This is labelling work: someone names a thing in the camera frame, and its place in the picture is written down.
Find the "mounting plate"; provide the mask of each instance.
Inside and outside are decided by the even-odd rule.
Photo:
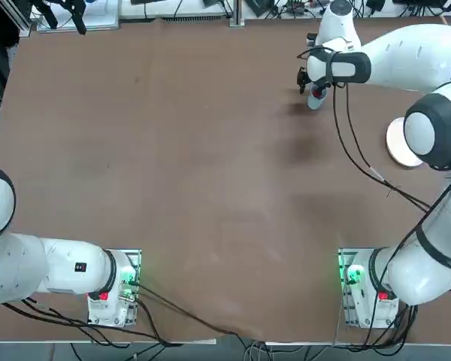
[[[337,250],[346,325],[362,328],[371,326],[374,300],[377,297],[377,291],[372,286],[368,271],[368,260],[373,250],[374,248],[339,248]],[[352,267],[357,268],[359,272],[354,284],[348,272],[352,270]],[[398,298],[378,299],[373,328],[387,328],[395,319],[398,306]]]
[[[141,255],[137,249],[109,249],[117,264],[117,274],[112,290],[100,299],[87,297],[89,323],[104,326],[124,327],[137,323],[137,287],[127,281],[140,282]]]

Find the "brown table surface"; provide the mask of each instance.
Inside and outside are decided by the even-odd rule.
[[[367,42],[413,21],[363,20],[357,29]],[[23,39],[0,113],[0,167],[18,193],[12,230],[141,248],[142,281],[217,326],[262,340],[332,341],[337,249],[397,244],[420,213],[349,163],[331,96],[312,112],[299,95],[295,55],[317,29],[156,21]],[[389,122],[420,96],[350,87],[369,161],[430,202],[441,175],[398,167],[384,144]],[[41,299],[86,318],[84,296]],[[150,307],[165,338],[217,335]],[[144,317],[136,329],[150,331]],[[0,307],[0,340],[83,337]],[[363,337],[341,318],[338,341]],[[451,293],[419,308],[409,341],[451,344]]]

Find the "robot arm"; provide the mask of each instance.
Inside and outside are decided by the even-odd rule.
[[[0,304],[34,292],[86,293],[94,323],[134,323],[134,287],[128,282],[138,280],[138,270],[128,255],[83,241],[10,233],[16,200],[14,185],[0,170]]]
[[[308,104],[318,108],[327,87],[342,82],[427,93],[407,110],[404,137],[423,162],[451,171],[451,26],[407,26],[361,47],[347,3],[331,3],[311,44],[305,67],[305,78],[313,83]],[[353,260],[351,269],[364,270],[360,281],[354,275],[350,279],[362,327],[369,327],[378,292],[388,297],[379,299],[374,327],[386,326],[390,314],[381,307],[390,308],[392,300],[418,305],[451,290],[451,192],[388,264],[394,251],[395,247],[360,250]]]

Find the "green led light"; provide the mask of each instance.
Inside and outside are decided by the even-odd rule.
[[[363,273],[364,267],[362,267],[361,265],[351,265],[347,269],[347,278],[351,284],[357,284],[361,281]]]

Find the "electronics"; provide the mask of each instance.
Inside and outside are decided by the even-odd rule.
[[[246,4],[257,17],[260,17],[266,11],[272,9],[274,0],[246,0]]]
[[[393,4],[401,4],[409,6],[426,6],[426,7],[429,6],[430,8],[442,9],[444,5],[447,3],[447,0],[392,0],[392,2]]]
[[[305,11],[305,3],[301,0],[287,0],[286,12],[288,14],[304,15]]]

